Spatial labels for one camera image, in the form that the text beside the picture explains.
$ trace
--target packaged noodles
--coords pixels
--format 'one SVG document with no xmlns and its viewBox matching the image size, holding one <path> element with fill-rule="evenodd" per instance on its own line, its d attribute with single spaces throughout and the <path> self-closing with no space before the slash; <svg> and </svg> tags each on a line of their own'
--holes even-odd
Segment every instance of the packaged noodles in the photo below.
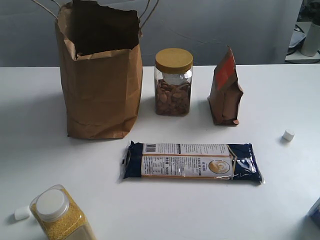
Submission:
<svg viewBox="0 0 320 240">
<path fill-rule="evenodd" d="M 170 177 L 264 183 L 251 144 L 131 142 L 123 178 Z"/>
</svg>

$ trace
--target brown coffee bag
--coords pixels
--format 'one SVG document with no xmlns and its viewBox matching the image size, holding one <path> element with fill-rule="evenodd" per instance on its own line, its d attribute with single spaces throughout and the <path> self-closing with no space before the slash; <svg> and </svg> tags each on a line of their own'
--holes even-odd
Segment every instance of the brown coffee bag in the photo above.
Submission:
<svg viewBox="0 0 320 240">
<path fill-rule="evenodd" d="M 235 58 L 231 48 L 214 69 L 210 96 L 211 114 L 216 125 L 238 125 L 239 103 L 244 92 L 238 84 Z"/>
</svg>

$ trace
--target brown paper bag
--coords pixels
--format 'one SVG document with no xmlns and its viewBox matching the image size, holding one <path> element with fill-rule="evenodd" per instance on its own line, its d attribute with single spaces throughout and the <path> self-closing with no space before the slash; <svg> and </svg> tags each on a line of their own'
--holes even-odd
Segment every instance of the brown paper bag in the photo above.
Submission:
<svg viewBox="0 0 320 240">
<path fill-rule="evenodd" d="M 231 48 L 214 69 L 208 97 L 214 124 L 238 125 L 239 103 L 243 91 L 238 84 L 235 58 Z"/>
<path fill-rule="evenodd" d="M 116 139 L 133 127 L 143 76 L 139 24 L 137 11 L 96 1 L 73 0 L 60 7 L 55 33 L 68 136 Z"/>
</svg>

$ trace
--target plastic jar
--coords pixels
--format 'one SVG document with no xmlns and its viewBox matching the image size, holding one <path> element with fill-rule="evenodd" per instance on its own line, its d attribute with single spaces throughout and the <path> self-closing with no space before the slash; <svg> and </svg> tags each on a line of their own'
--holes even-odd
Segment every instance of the plastic jar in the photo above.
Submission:
<svg viewBox="0 0 320 240">
<path fill-rule="evenodd" d="M 167 48 L 155 56 L 155 112 L 184 116 L 190 111 L 193 56 L 181 48 Z"/>
<path fill-rule="evenodd" d="M 96 240 L 90 224 L 62 185 L 55 185 L 30 204 L 49 240 Z"/>
</svg>

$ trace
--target white bottle cap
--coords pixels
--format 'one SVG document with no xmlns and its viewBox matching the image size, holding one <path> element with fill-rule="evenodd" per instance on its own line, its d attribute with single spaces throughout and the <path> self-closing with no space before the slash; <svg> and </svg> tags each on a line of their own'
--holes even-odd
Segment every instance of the white bottle cap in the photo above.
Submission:
<svg viewBox="0 0 320 240">
<path fill-rule="evenodd" d="M 51 189 L 42 193 L 36 201 L 36 212 L 44 222 L 54 222 L 69 208 L 69 199 L 64 192 Z"/>
<path fill-rule="evenodd" d="M 14 218 L 16 221 L 27 219 L 30 217 L 31 211 L 29 209 L 29 206 L 23 206 L 19 207 L 14 211 Z"/>
<path fill-rule="evenodd" d="M 295 132 L 293 130 L 286 129 L 282 137 L 287 141 L 291 141 L 292 139 L 294 139 L 294 136 Z"/>
</svg>

